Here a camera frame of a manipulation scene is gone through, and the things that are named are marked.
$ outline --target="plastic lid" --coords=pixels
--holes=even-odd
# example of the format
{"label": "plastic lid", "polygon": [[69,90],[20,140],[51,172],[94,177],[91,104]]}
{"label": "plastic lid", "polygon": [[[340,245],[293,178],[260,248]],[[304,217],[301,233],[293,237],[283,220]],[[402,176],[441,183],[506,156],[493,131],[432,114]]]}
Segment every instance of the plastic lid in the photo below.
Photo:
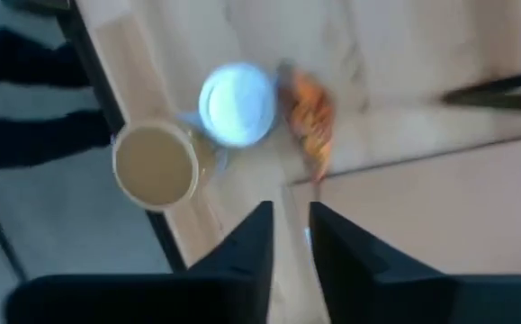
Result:
{"label": "plastic lid", "polygon": [[220,67],[204,83],[199,113],[204,128],[221,144],[252,145],[274,122],[274,85],[248,63]]}

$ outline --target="table surface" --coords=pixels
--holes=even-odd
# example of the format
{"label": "table surface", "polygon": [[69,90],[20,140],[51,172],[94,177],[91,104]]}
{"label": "table surface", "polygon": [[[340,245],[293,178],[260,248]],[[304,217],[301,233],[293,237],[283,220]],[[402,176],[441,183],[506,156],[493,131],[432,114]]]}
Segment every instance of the table surface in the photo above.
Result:
{"label": "table surface", "polygon": [[[494,4],[486,10],[453,0],[78,1],[126,122],[195,109],[204,78],[230,61],[273,73],[292,59],[315,73],[337,104],[333,174],[521,136],[521,114],[430,100],[521,71],[521,46],[514,43],[521,45],[521,1]],[[493,28],[498,23],[502,29]],[[270,320],[326,321],[288,191],[308,178],[293,139],[281,124],[258,146],[232,153],[222,176],[166,210],[186,263],[214,248],[259,202],[273,201]]]}

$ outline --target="floor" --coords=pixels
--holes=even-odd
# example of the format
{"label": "floor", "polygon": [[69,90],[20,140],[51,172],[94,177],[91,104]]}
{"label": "floor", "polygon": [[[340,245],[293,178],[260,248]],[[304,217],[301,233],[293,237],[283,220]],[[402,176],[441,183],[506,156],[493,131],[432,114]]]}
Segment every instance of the floor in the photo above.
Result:
{"label": "floor", "polygon": [[[54,20],[15,13],[0,2],[3,24],[50,46],[63,41]],[[97,106],[89,89],[0,85],[0,116],[8,118],[46,119]],[[144,212],[112,177],[109,148],[0,171],[0,222],[29,277],[170,271]],[[0,307],[17,284],[0,250]]]}

